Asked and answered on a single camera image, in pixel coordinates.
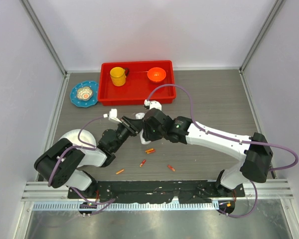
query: gray floor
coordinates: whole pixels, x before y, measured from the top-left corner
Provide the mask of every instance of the gray floor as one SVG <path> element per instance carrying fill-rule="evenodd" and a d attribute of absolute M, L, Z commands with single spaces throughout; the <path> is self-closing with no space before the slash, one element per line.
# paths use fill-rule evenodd
<path fill-rule="evenodd" d="M 175 83 L 184 86 L 194 100 L 194 113 L 200 123 L 219 130 L 252 135 L 256 130 L 238 70 L 175 71 Z M 93 118 L 108 113 L 111 107 L 101 103 L 90 108 L 78 108 L 70 102 L 70 91 L 79 82 L 99 81 L 99 73 L 71 74 L 62 106 L 55 141 L 64 133 L 81 128 Z M 143 106 L 117 106 L 118 115 L 134 118 L 144 112 Z M 177 89 L 172 104 L 163 105 L 162 110 L 172 118 L 190 117 L 187 95 Z M 106 119 L 96 121 L 86 129 L 96 140 L 108 128 L 117 126 Z M 156 153 L 146 155 L 145 150 L 155 148 Z M 140 138 L 131 137 L 116 153 L 117 158 L 106 168 L 82 167 L 97 180 L 185 180 L 216 179 L 222 169 L 237 161 L 228 155 L 196 145 L 173 144 L 160 140 L 150 145 L 141 145 Z M 143 159 L 147 162 L 142 168 Z M 172 172 L 167 165 L 172 165 Z M 115 172 L 124 168 L 120 175 Z"/>
<path fill-rule="evenodd" d="M 235 214 L 247 213 L 253 203 L 237 201 Z M 25 238 L 292 239 L 280 200 L 260 200 L 256 210 L 243 219 L 228 218 L 215 210 L 103 212 L 91 218 L 78 215 L 75 211 L 33 212 Z"/>

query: wall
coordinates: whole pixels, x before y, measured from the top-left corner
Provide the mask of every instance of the wall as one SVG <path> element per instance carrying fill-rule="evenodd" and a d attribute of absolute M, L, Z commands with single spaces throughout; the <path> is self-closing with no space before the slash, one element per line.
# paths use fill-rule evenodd
<path fill-rule="evenodd" d="M 0 0 L 0 239 L 12 238 L 61 80 L 21 3 Z"/>
<path fill-rule="evenodd" d="M 67 70 L 161 60 L 239 67 L 275 0 L 30 0 Z"/>
<path fill-rule="evenodd" d="M 299 0 L 286 1 L 245 72 L 262 129 L 272 143 L 299 154 Z M 274 150 L 275 166 L 293 156 Z M 279 171 L 299 206 L 299 164 Z"/>

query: mug handle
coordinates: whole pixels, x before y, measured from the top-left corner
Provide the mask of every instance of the mug handle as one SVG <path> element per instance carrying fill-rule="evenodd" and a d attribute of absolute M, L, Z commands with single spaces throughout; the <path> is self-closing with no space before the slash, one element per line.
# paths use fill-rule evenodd
<path fill-rule="evenodd" d="M 127 77 L 128 74 L 129 74 L 129 72 L 130 72 L 130 70 L 129 70 L 129 68 L 124 68 L 124 70 L 125 70 L 125 75 L 126 75 L 126 77 Z"/>

